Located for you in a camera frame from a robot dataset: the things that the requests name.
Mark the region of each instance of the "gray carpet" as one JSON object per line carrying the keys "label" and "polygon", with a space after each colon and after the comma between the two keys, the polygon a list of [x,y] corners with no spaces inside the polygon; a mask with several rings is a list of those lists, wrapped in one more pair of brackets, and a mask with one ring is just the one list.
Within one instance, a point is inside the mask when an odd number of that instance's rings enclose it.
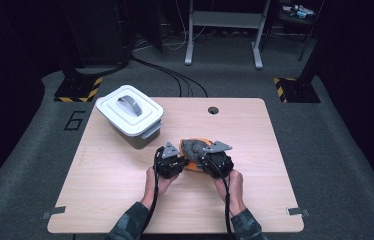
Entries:
{"label": "gray carpet", "polygon": [[[316,77],[314,86],[322,103],[281,103],[274,77],[297,77],[302,42],[271,36],[262,53],[263,70],[256,70],[247,38],[208,39],[197,43],[192,66],[184,65],[185,46],[173,51],[154,48],[134,56],[184,74],[199,82],[209,97],[256,97],[267,105],[287,171],[301,208],[311,215],[300,233],[268,233],[269,239],[374,239],[374,172],[351,138]],[[99,72],[103,69],[85,69]],[[41,214],[54,207],[81,139],[94,102],[60,103],[53,94],[63,80],[61,72],[43,78],[43,103],[19,144],[0,169],[0,239],[72,239],[51,234]],[[177,97],[173,78],[136,62],[104,77],[97,96],[130,84],[151,97]],[[203,91],[192,84],[194,96]],[[78,131],[65,131],[74,111],[82,118]],[[76,239],[102,239],[77,235]],[[144,236],[144,239],[221,239],[221,235]]]}

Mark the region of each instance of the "wooden table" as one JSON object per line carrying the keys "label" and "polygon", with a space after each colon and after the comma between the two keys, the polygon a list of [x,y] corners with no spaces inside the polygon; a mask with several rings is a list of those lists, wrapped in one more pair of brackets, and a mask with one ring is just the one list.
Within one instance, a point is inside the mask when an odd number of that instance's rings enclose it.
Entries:
{"label": "wooden table", "polygon": [[[227,151],[244,176],[244,201],[264,232],[299,232],[303,220],[287,214],[297,202],[270,118],[257,98],[153,98],[164,109],[160,136],[132,148],[94,108],[56,207],[52,233],[106,233],[143,196],[146,169],[160,146],[203,137]],[[209,107],[217,107],[210,114]],[[145,233],[224,233],[224,203],[205,173],[184,170],[158,199]]]}

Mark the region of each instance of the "table leg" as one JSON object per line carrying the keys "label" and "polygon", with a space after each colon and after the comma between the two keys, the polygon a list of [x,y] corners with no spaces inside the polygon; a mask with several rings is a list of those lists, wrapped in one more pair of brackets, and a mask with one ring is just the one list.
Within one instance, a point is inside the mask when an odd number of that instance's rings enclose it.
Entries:
{"label": "table leg", "polygon": [[193,0],[190,0],[190,12],[188,19],[188,45],[185,59],[185,65],[191,65],[193,59]]}
{"label": "table leg", "polygon": [[271,0],[266,0],[266,2],[265,2],[265,7],[264,7],[264,10],[262,12],[261,18],[259,20],[259,29],[258,29],[258,34],[256,35],[256,41],[252,42],[252,50],[253,50],[253,57],[255,59],[255,67],[259,70],[261,70],[263,68],[261,54],[259,52],[259,43],[261,41],[262,32],[263,32],[264,27],[265,27],[265,21],[266,21],[266,18],[267,18],[267,13],[268,13],[270,2],[271,2]]}

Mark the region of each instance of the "cable hole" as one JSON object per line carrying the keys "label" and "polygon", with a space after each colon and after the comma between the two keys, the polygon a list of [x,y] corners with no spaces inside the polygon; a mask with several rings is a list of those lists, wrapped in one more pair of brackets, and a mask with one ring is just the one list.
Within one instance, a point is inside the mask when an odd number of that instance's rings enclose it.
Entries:
{"label": "cable hole", "polygon": [[219,109],[217,107],[210,107],[208,108],[208,112],[212,115],[218,114]]}

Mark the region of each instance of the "hazard tape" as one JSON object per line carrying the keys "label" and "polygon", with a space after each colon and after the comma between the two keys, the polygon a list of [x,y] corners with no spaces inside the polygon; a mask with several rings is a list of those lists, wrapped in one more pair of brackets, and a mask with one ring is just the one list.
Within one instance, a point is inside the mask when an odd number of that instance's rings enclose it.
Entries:
{"label": "hazard tape", "polygon": [[73,97],[55,97],[54,101],[56,102],[91,102],[96,96],[97,91],[99,90],[100,83],[102,83],[103,78],[99,78],[94,83],[93,88],[90,91],[88,97],[80,97],[80,98],[73,98]]}
{"label": "hazard tape", "polygon": [[278,93],[278,97],[280,98],[280,101],[287,102],[286,95],[280,83],[281,80],[296,81],[296,79],[295,78],[274,78],[275,87],[277,88],[277,93]]}

